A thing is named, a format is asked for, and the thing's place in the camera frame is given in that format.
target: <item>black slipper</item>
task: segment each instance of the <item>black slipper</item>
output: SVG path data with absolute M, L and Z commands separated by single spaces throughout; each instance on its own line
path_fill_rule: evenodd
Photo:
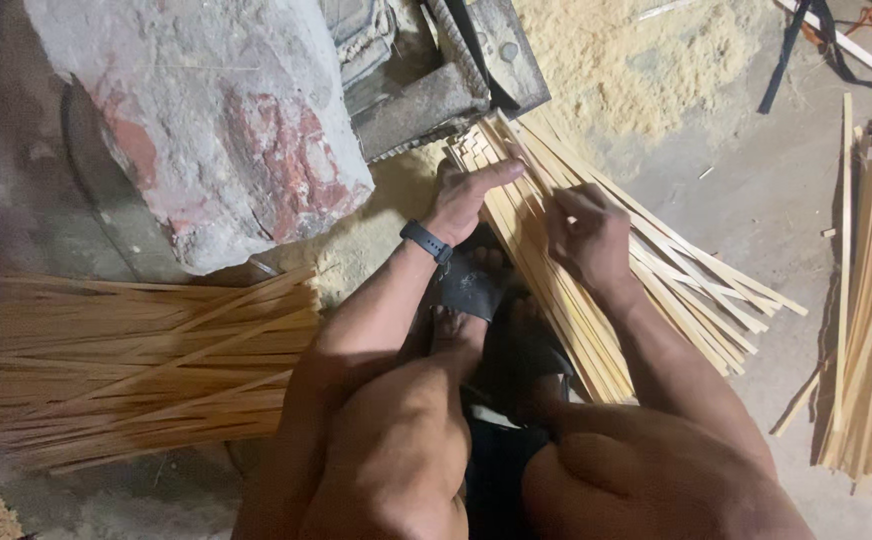
M 566 350 L 547 322 L 527 318 L 517 325 L 512 320 L 514 303 L 529 296 L 523 287 L 506 291 L 486 332 L 483 361 L 467 385 L 479 405 L 517 425 L 521 423 L 519 404 L 529 396 L 533 383 L 540 377 L 563 375 L 562 399 L 568 401 L 570 378 L 575 375 Z
M 490 268 L 485 261 L 477 262 L 473 252 L 479 247 L 500 251 L 503 254 L 502 266 Z M 441 270 L 433 277 L 437 292 L 433 306 L 469 313 L 492 322 L 513 274 L 513 265 L 506 259 L 505 251 L 502 251 L 500 241 L 489 225 L 481 223 L 476 227 L 469 238 L 456 246 Z

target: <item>black smartwatch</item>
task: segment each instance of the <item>black smartwatch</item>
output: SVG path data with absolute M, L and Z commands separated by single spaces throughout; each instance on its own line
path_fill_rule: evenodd
M 453 255 L 453 248 L 450 247 L 450 244 L 441 242 L 439 238 L 428 231 L 426 227 L 420 225 L 420 222 L 415 219 L 410 219 L 409 223 L 399 231 L 399 237 L 416 242 L 420 248 L 433 256 L 436 264 L 446 264 Z

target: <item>floor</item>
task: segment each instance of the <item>floor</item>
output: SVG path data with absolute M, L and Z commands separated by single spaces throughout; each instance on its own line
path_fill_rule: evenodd
M 854 19 L 860 6 L 859 0 L 829 4 L 843 19 Z M 747 361 L 747 373 L 730 380 L 765 432 L 813 372 L 830 326 L 827 305 L 838 266 L 835 241 L 820 233 L 838 226 L 841 99 L 850 90 L 799 39 L 772 113 L 754 113 L 778 58 L 781 25 L 780 16 L 766 28 L 763 49 L 746 75 L 725 88 L 729 105 L 715 117 L 691 110 L 684 127 L 655 148 L 633 147 L 619 153 L 627 158 L 607 160 L 610 176 L 632 177 L 626 189 L 684 237 L 810 309 L 806 317 L 779 313 L 770 331 L 754 338 L 760 351 Z M 857 41 L 872 52 L 872 32 L 861 32 Z M 865 68 L 850 65 L 872 79 Z M 136 213 L 132 193 L 103 200 L 94 198 L 95 188 L 74 181 L 60 121 L 63 86 L 20 2 L 0 2 L 0 272 L 111 280 L 172 274 L 158 263 L 166 250 L 154 234 L 158 228 Z M 872 119 L 872 90 L 851 91 L 855 122 Z M 724 129 L 714 135 L 707 128 L 713 125 Z M 414 176 L 428 170 L 419 159 L 409 155 L 377 169 L 372 212 L 353 219 L 383 215 L 396 224 L 418 215 L 423 198 L 407 202 L 391 192 L 407 190 L 394 173 L 408 175 L 408 186 L 426 184 Z M 77 162 L 77 168 L 89 178 L 86 184 L 113 188 L 106 180 L 113 171 L 105 163 Z M 124 223 L 131 229 L 119 226 Z M 347 227 L 352 224 L 280 253 L 318 257 L 313 246 L 333 245 Z M 281 260 L 269 253 L 264 261 Z M 261 272 L 247 265 L 214 279 L 247 282 Z M 804 410 L 785 436 L 767 435 L 784 487 L 818 537 L 872 538 L 872 486 L 851 495 L 848 478 L 810 466 L 809 418 Z M 45 539 L 225 538 L 239 484 L 219 447 L 174 450 L 60 477 L 0 468 L 0 493 L 19 512 L 24 530 Z

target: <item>person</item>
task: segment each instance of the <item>person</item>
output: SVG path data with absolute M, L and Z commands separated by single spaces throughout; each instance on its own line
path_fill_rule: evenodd
M 458 246 L 477 228 L 486 192 L 523 172 L 519 160 L 470 174 L 442 163 L 422 227 Z M 299 359 L 233 538 L 467 538 L 477 530 L 565 539 L 813 537 L 740 398 L 631 273 L 627 212 L 596 185 L 556 191 L 544 203 L 550 257 L 609 318 L 639 406 L 570 402 L 561 373 L 524 388 L 531 404 L 518 416 L 547 437 L 501 484 L 515 493 L 500 497 L 519 507 L 496 515 L 528 530 L 503 534 L 503 522 L 471 528 L 474 501 L 495 498 L 476 497 L 464 482 L 476 430 L 471 435 L 460 388 L 478 370 L 492 317 L 437 298 L 428 353 L 407 354 L 424 294 L 443 287 L 444 298 L 453 297 L 459 279 L 450 268 L 429 286 L 433 255 L 405 239 Z M 486 246 L 455 253 L 450 266 L 459 257 L 483 277 L 505 265 Z M 511 305 L 522 309 L 511 322 L 533 318 L 531 301 Z

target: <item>man's left hand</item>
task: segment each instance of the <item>man's left hand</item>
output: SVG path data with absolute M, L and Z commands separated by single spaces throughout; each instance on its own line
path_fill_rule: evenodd
M 479 223 L 479 209 L 486 192 L 513 182 L 526 166 L 506 159 L 471 173 L 460 172 L 448 159 L 439 164 L 439 195 L 422 226 L 451 247 L 466 240 Z

